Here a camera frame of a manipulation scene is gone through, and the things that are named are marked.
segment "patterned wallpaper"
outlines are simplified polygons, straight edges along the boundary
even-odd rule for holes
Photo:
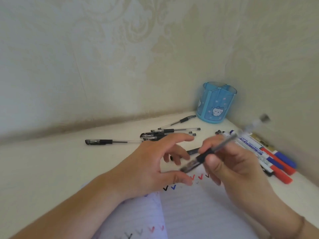
[[[249,0],[225,76],[238,90],[228,118],[266,112],[260,130],[319,184],[319,0]]]
[[[194,110],[246,2],[0,0],[0,137]]]
[[[233,85],[229,119],[319,183],[319,0],[0,0],[0,137],[193,110]]]

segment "white desk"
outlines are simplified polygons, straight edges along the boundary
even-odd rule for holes
[[[186,112],[147,120],[114,124],[80,132],[18,142],[0,147],[0,238],[8,238],[22,227],[75,193],[82,184],[104,173],[126,158],[137,144],[88,146],[85,139],[139,139],[142,132],[194,114]],[[202,141],[218,129],[237,129],[228,120],[208,124],[198,118],[174,128],[200,127],[185,149],[200,147]],[[176,168],[162,163],[164,170]],[[293,209],[319,227],[319,188],[301,174],[285,185],[269,178],[276,193]],[[259,235],[267,234],[258,228]]]

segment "pen holder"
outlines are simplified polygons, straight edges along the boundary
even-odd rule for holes
[[[198,102],[197,116],[208,123],[224,120],[237,90],[220,82],[206,82],[204,92]]]

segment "notebook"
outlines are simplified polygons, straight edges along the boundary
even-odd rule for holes
[[[122,202],[92,239],[258,239],[242,213],[202,167],[190,174],[193,185]]]

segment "wrist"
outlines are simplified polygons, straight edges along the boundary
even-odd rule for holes
[[[116,204],[120,204],[127,199],[121,181],[114,177],[111,171],[103,173],[95,179],[98,180],[103,197],[107,197],[108,200],[111,200]]]
[[[255,219],[276,239],[292,238],[303,220],[277,196],[261,208]]]

